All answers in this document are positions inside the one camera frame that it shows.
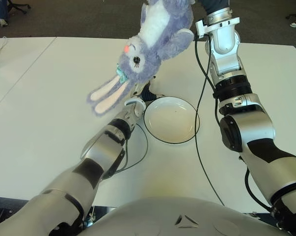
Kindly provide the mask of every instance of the bunny ear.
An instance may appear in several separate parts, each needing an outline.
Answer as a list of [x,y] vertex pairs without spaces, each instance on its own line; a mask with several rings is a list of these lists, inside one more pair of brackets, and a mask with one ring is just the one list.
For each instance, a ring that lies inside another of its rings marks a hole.
[[94,103],[101,99],[101,97],[109,94],[109,92],[113,89],[114,86],[117,86],[119,83],[119,76],[115,75],[111,80],[107,81],[101,87],[93,90],[87,97],[88,103]]
[[132,85],[130,81],[126,81],[114,92],[110,92],[103,99],[97,101],[93,106],[93,111],[96,115],[102,116],[113,109],[120,100],[122,100],[130,91]]

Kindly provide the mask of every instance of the black cable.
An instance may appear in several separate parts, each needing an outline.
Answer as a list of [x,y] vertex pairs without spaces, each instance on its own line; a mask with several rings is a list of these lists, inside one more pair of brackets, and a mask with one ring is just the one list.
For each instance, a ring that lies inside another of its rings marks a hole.
[[262,203],[251,191],[250,187],[249,187],[249,182],[248,182],[248,177],[249,177],[249,169],[247,168],[246,174],[245,174],[245,186],[247,189],[247,192],[249,193],[249,195],[252,197],[253,200],[255,200],[256,203],[258,203],[260,206],[262,206],[264,209],[266,209],[268,212],[271,213],[271,208],[267,205],[265,205],[264,203]]
[[208,174],[203,166],[203,163],[202,163],[202,160],[201,160],[201,157],[200,157],[200,154],[199,154],[199,149],[198,149],[198,142],[197,142],[197,116],[198,116],[198,110],[199,110],[199,106],[200,106],[200,102],[201,102],[201,99],[202,99],[202,96],[203,96],[203,92],[205,90],[205,87],[206,87],[206,82],[208,80],[208,82],[210,83],[210,79],[208,77],[208,73],[209,73],[209,68],[210,68],[210,61],[211,61],[211,38],[209,35],[207,35],[208,38],[209,38],[209,61],[208,61],[208,68],[207,68],[207,72],[204,71],[202,65],[201,65],[201,62],[199,60],[199,56],[198,56],[198,50],[197,50],[197,42],[198,42],[198,35],[196,34],[196,39],[195,39],[195,53],[196,53],[196,58],[197,58],[197,61],[198,61],[198,64],[202,70],[202,72],[204,72],[204,75],[205,75],[205,82],[203,83],[203,87],[202,87],[202,91],[201,91],[201,94],[200,94],[200,98],[199,98],[199,101],[198,101],[198,105],[197,105],[197,109],[196,109],[196,116],[195,116],[195,126],[194,126],[194,132],[195,132],[195,142],[196,142],[196,149],[197,149],[197,154],[198,154],[198,158],[199,158],[199,161],[200,161],[200,164],[201,164],[201,167],[203,169],[203,172],[205,173],[206,177],[207,177],[207,180],[211,186],[211,188],[213,189],[214,193],[216,194],[217,198],[220,200],[221,204],[224,206],[224,203],[223,201],[221,200],[220,196],[217,194],[215,188],[213,187],[209,177],[208,177]]
[[125,161],[125,164],[121,169],[119,169],[117,171],[124,170],[126,168],[127,164],[128,164],[128,140],[126,140],[125,149],[126,149],[126,155],[125,155],[126,161]]
[[218,100],[216,98],[215,99],[215,119],[216,119],[217,124],[220,126],[220,121],[218,120],[218,117],[217,117],[217,104],[218,104]]
[[[139,164],[139,163],[140,163],[140,162],[146,157],[146,155],[147,155],[147,153],[148,153],[148,148],[149,148],[148,137],[147,137],[146,133],[144,132],[143,128],[142,128],[139,124],[137,124],[137,125],[138,125],[139,128],[142,130],[142,132],[143,132],[143,134],[144,134],[144,136],[145,136],[145,138],[146,138],[146,142],[147,142],[146,151],[145,151],[143,157],[142,157],[139,161],[137,161],[136,163],[132,164],[132,165],[129,166],[129,167],[126,167],[126,166],[124,165],[126,168],[123,167],[122,169],[116,171],[115,174],[117,174],[117,173],[121,173],[122,171],[128,170],[129,168],[134,167],[135,165]],[[126,149],[126,156],[128,157],[128,142],[126,143],[126,147],[125,147],[125,149]]]
[[[211,37],[208,35],[208,34],[205,34],[205,36],[207,36],[209,38],[209,48],[210,48],[210,53],[209,55],[211,54]],[[201,62],[200,62],[200,59],[199,59],[199,55],[198,55],[198,48],[197,48],[197,42],[198,42],[198,35],[196,34],[196,39],[195,39],[195,53],[196,53],[196,59],[197,59],[197,62],[199,64],[199,67],[202,71],[202,73],[205,75],[205,80],[208,80],[211,88],[212,88],[212,91],[215,92],[215,87],[213,85],[213,83],[211,82],[210,78],[209,78],[209,71],[207,70],[207,72],[204,70]],[[217,124],[220,126],[220,121],[218,120],[218,117],[217,117],[217,99],[215,100],[215,119],[216,119],[216,122]]]
[[[208,35],[208,34],[205,34],[205,36],[207,36],[209,38],[209,48],[210,48],[210,52],[209,52],[209,61],[211,60],[211,37]],[[198,47],[197,47],[197,43],[198,43],[198,34],[196,34],[196,37],[195,37],[195,53],[196,53],[196,59],[197,59],[197,62],[199,64],[199,67],[202,71],[202,73],[205,75],[205,79],[208,80],[213,92],[215,91],[215,87],[213,85],[213,83],[211,82],[209,76],[208,76],[208,73],[209,73],[209,69],[207,69],[207,72],[205,71],[205,69],[203,68],[201,62],[200,62],[200,59],[199,59],[199,55],[198,55]]]

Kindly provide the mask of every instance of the pink nose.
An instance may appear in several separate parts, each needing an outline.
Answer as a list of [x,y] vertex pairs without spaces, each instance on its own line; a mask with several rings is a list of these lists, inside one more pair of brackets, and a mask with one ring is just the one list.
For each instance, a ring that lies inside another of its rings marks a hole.
[[126,45],[126,46],[124,47],[124,52],[125,52],[125,53],[129,52],[129,46],[128,46],[128,45]]

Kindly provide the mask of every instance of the plush toy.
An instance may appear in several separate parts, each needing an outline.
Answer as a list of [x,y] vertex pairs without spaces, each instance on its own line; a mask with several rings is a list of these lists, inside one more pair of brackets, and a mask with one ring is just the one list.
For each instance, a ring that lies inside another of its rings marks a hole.
[[194,0],[148,0],[141,10],[141,29],[120,56],[116,75],[87,98],[96,115],[113,109],[136,84],[148,83],[162,60],[175,57],[193,41],[189,30]]

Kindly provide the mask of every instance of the table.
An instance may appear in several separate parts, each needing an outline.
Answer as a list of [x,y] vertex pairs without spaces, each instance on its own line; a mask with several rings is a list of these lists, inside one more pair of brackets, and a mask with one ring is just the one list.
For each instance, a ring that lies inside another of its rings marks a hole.
[[[9,38],[0,52],[0,101],[22,78],[55,37]],[[4,39],[0,38],[0,48]]]
[[[92,89],[114,75],[125,42],[57,38],[4,98],[0,103],[1,197],[30,199],[78,162],[84,144],[118,112],[116,109],[98,118],[85,99]],[[198,48],[206,64],[204,43],[199,43]],[[253,91],[259,94],[274,122],[276,144],[296,155],[296,49],[243,43],[239,55]],[[195,106],[203,81],[191,45],[163,63],[152,90],[181,97]],[[227,207],[265,212],[246,192],[246,166],[221,142],[214,103],[207,87],[197,137],[208,176]],[[146,133],[149,150],[145,160],[101,182],[95,205],[118,207],[151,196],[186,196],[218,203],[199,164],[194,140],[170,145]],[[129,143],[133,163],[144,152],[140,148],[145,147],[140,129],[135,129]],[[252,180],[250,183],[252,191],[265,202]]]

